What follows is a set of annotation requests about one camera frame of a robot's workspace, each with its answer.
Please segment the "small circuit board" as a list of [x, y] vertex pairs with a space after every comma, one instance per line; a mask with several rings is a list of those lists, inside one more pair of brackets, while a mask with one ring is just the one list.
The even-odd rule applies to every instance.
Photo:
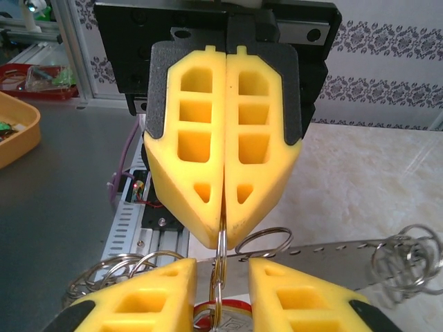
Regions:
[[146, 183], [148, 178], [148, 171], [146, 169], [136, 169], [133, 174], [134, 177], [131, 180], [129, 186], [127, 201], [129, 203], [143, 202], [143, 195], [146, 189]]

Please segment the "aluminium frame post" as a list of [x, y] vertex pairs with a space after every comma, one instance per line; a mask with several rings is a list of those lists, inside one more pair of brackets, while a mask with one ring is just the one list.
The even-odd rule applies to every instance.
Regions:
[[80, 98], [78, 107], [84, 109], [94, 99], [94, 93], [83, 47], [81, 25], [75, 18], [75, 8], [72, 8], [70, 0], [51, 0], [51, 3], [66, 55], [75, 76]]

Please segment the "perforated metal keyring strip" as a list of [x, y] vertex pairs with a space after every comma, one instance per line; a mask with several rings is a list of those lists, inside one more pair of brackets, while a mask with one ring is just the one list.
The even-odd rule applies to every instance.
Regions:
[[248, 293], [248, 261], [255, 257], [354, 291], [383, 284], [399, 293], [443, 293], [443, 288], [433, 285], [433, 279], [443, 274], [443, 246], [427, 236], [416, 239], [395, 235], [387, 239], [292, 247], [273, 254], [230, 255], [222, 290], [224, 297]]

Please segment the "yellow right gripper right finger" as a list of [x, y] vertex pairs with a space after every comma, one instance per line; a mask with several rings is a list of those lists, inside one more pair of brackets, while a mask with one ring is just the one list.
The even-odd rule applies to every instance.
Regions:
[[253, 332], [397, 332], [353, 290], [263, 258], [248, 262]]

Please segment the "yellow plastic tray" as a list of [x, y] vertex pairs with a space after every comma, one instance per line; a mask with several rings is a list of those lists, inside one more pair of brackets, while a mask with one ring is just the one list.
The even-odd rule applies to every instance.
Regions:
[[34, 106], [0, 92], [0, 127], [9, 125], [15, 131], [4, 140], [0, 135], [0, 169], [10, 165], [41, 140], [41, 114]]

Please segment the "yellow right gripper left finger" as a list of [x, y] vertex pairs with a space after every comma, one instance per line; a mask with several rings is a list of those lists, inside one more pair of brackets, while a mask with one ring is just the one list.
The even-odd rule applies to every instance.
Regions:
[[86, 295], [43, 332], [193, 332], [197, 261], [180, 259]]

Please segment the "clear plastic box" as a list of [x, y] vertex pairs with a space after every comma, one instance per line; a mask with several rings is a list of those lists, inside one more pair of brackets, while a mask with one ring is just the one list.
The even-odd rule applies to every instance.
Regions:
[[70, 66], [31, 66], [26, 74], [25, 89], [31, 92], [67, 90], [76, 85]]

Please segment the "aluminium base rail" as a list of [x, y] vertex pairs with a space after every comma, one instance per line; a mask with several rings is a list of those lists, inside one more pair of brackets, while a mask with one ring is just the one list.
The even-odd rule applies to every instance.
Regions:
[[187, 229], [181, 231], [162, 231], [141, 228], [137, 238], [134, 238], [135, 253], [143, 256], [160, 250], [169, 250], [182, 257], [188, 256], [190, 233]]

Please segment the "red plastic tray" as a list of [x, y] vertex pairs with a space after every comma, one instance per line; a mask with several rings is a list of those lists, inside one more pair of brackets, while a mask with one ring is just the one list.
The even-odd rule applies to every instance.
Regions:
[[78, 97], [77, 86], [67, 90], [31, 92], [25, 89], [25, 80], [31, 64], [9, 63], [0, 66], [0, 91], [16, 98], [61, 101]]

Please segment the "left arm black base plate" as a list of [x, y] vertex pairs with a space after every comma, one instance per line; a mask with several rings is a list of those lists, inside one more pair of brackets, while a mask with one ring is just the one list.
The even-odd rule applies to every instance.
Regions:
[[159, 201], [147, 201], [145, 203], [141, 227], [175, 232], [180, 232], [184, 229], [184, 226]]

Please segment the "green black small parts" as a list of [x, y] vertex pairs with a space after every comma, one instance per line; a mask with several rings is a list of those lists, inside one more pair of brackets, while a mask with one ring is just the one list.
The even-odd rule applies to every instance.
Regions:
[[0, 142], [3, 142], [4, 140], [8, 139], [9, 137], [19, 132], [20, 129], [12, 126], [7, 122], [0, 121]]

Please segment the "white plastic stand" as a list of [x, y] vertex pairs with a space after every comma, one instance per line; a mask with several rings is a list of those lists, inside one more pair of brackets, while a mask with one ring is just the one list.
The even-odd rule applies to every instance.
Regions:
[[19, 0], [19, 7], [26, 30], [31, 33], [40, 33], [42, 30], [35, 23], [34, 14], [47, 8], [46, 0]]

